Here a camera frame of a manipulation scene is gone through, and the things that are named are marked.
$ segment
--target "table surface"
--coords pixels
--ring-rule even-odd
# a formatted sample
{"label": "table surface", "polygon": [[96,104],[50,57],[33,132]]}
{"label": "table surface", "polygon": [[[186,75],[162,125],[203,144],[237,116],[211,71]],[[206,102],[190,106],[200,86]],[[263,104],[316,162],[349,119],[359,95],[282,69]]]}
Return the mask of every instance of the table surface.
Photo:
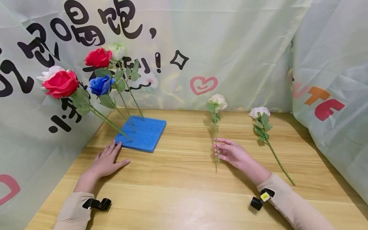
{"label": "table surface", "polygon": [[[144,110],[167,121],[154,153],[123,148],[118,160],[131,163],[103,178],[97,199],[110,198],[108,212],[92,212],[91,230],[122,229],[292,229],[269,203],[257,212],[249,206],[255,185],[240,171],[212,155],[213,129],[205,111]],[[259,146],[245,112],[221,112],[219,137],[240,143],[267,169],[289,184],[267,146]],[[124,121],[114,111],[114,123]],[[368,206],[316,148],[308,130],[292,114],[272,114],[270,142],[297,184],[299,195],[336,229],[368,229]],[[103,124],[29,223],[27,230],[52,229],[63,201],[79,176],[116,135]]]}

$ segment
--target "red letter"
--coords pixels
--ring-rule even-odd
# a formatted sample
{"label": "red letter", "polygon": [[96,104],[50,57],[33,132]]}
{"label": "red letter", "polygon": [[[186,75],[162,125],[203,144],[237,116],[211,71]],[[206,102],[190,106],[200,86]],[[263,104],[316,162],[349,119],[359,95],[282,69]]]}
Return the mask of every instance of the red letter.
{"label": "red letter", "polygon": [[10,189],[10,193],[0,199],[0,206],[2,206],[10,199],[15,197],[15,195],[18,194],[18,192],[20,192],[21,188],[19,187],[18,182],[9,175],[5,174],[0,175],[0,182],[3,182]]}
{"label": "red letter", "polygon": [[301,83],[300,82],[296,82],[293,85],[293,97],[296,99],[299,99],[303,94],[305,94],[305,92],[307,92],[308,90],[308,86],[304,86],[299,92],[297,92],[297,90],[301,87]]}
{"label": "red letter", "polygon": [[325,102],[319,104],[314,110],[314,115],[321,121],[326,120],[329,116],[333,114],[331,108],[334,108],[337,111],[342,110],[345,105],[335,99],[330,99]]}
{"label": "red letter", "polygon": [[308,100],[306,100],[304,102],[304,104],[306,105],[311,105],[313,103],[316,102],[316,100],[318,100],[319,98],[321,98],[322,100],[327,100],[327,98],[329,96],[331,96],[331,94],[329,92],[327,92],[324,89],[318,88],[318,87],[312,87],[309,91],[309,94],[311,94],[311,97],[308,98]]}

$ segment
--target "black wrist strap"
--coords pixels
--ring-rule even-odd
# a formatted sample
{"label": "black wrist strap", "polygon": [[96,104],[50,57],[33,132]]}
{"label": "black wrist strap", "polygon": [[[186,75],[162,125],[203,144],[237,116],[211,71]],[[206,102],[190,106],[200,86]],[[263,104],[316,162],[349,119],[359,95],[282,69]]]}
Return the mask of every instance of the black wrist strap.
{"label": "black wrist strap", "polygon": [[106,211],[109,209],[111,205],[111,200],[107,199],[107,198],[103,198],[102,201],[98,201],[92,198],[89,198],[83,205],[82,207],[85,209],[92,209],[92,208],[96,208],[98,210],[101,211]]}
{"label": "black wrist strap", "polygon": [[251,206],[259,211],[262,208],[263,204],[269,199],[272,199],[274,195],[274,191],[265,188],[261,191],[260,199],[253,197],[251,201]]}

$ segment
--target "yellow label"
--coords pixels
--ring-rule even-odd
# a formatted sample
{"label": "yellow label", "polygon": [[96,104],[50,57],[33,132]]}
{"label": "yellow label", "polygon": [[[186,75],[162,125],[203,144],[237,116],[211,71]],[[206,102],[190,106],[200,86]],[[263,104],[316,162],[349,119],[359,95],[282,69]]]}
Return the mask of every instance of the yellow label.
{"label": "yellow label", "polygon": [[261,195],[261,199],[263,200],[263,202],[268,201],[270,198],[270,195],[266,192]]}

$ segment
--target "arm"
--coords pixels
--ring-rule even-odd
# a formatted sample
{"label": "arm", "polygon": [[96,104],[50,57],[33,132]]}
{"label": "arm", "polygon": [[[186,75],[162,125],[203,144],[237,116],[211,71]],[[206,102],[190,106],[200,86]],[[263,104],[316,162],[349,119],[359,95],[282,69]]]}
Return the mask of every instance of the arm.
{"label": "arm", "polygon": [[130,161],[114,163],[121,148],[121,142],[115,147],[115,141],[98,153],[92,166],[79,178],[73,193],[65,200],[56,219],[54,230],[85,230],[91,219],[91,210],[82,205],[90,198],[94,199],[93,190],[97,181],[126,166]]}
{"label": "arm", "polygon": [[296,194],[279,176],[271,173],[253,159],[241,145],[222,138],[219,138],[218,142],[213,145],[215,155],[217,156],[217,146],[220,151],[220,159],[243,171],[257,185],[259,192],[264,188],[274,191],[275,195],[269,200],[270,203],[287,219],[294,229],[334,229],[319,211]]}

